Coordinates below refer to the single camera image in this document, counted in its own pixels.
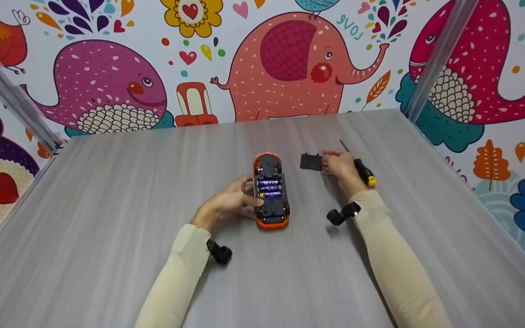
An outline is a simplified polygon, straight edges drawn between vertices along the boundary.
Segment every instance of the whale eye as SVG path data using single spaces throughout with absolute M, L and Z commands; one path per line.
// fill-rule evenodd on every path
M 435 34 L 432 34 L 432 35 L 429 35 L 427 36 L 427 38 L 425 39 L 425 43 L 426 44 L 431 44 L 433 43 L 433 41 L 435 41 L 435 38 L 437 37 L 437 35 Z
M 143 85 L 146 86 L 146 87 L 152 87 L 153 86 L 153 81 L 148 78 L 148 77 L 143 77 L 143 79 L 141 80 L 143 82 Z

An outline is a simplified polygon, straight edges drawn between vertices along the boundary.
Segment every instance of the beige sleeve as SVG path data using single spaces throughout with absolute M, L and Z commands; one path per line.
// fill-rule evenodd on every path
M 151 288 L 135 328 L 179 328 L 210 252 L 210 232 L 186 224 L 177 234 L 171 254 Z
M 375 190 L 350 198 L 362 210 L 354 218 L 371 268 L 399 328 L 450 328 L 451 323 L 425 268 L 398 233 Z

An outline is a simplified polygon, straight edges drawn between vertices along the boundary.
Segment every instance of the aa battery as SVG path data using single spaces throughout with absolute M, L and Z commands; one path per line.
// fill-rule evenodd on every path
M 258 185 L 280 185 L 281 184 L 281 181 L 278 180 L 278 179 L 273 179 L 273 180 L 259 180 L 258 181 Z
M 279 185 L 261 185 L 258 188 L 258 191 L 261 191 L 261 192 L 278 191 L 278 190 L 283 190 L 283 186 L 280 184 Z
M 283 197 L 282 191 L 270 191 L 269 193 L 259 193 L 261 199 L 271 199 L 275 197 Z

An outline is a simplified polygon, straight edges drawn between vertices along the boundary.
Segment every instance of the orange toy car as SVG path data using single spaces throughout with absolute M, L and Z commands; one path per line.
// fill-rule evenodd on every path
M 290 207 L 285 175 L 277 154 L 265 152 L 254 159 L 254 195 L 264 200 L 255 208 L 257 224 L 263 229 L 277 229 L 289 223 Z

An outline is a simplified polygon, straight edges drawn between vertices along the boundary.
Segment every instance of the person's right hand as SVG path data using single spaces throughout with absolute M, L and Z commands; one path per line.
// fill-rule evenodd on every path
M 354 194 L 368 190 L 354 166 L 354 156 L 341 149 L 323 149 L 321 174 L 335 176 L 347 199 Z

